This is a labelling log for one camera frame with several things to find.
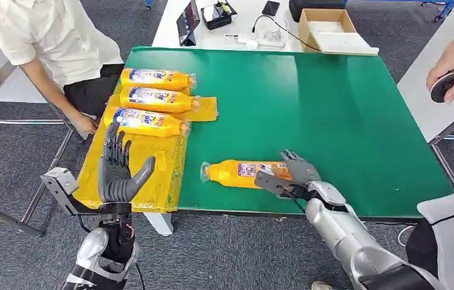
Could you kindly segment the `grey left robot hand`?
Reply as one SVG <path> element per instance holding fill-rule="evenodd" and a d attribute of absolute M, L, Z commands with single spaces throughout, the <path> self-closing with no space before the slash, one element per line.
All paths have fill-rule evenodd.
<path fill-rule="evenodd" d="M 154 156 L 146 158 L 141 169 L 134 175 L 129 169 L 129 150 L 132 141 L 123 144 L 124 131 L 118 131 L 114 121 L 106 129 L 102 153 L 99 159 L 97 185 L 102 203 L 129 203 L 147 183 L 155 170 Z"/>

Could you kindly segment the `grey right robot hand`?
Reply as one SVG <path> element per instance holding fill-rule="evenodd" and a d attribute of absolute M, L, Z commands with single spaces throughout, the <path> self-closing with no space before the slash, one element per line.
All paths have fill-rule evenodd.
<path fill-rule="evenodd" d="M 303 159 L 296 153 L 284 149 L 282 152 L 279 152 L 279 155 L 282 157 L 286 167 L 292 177 L 292 180 L 300 185 L 305 187 L 312 181 L 321 181 L 322 178 L 319 175 L 317 169 L 309 163 L 307 160 Z"/>

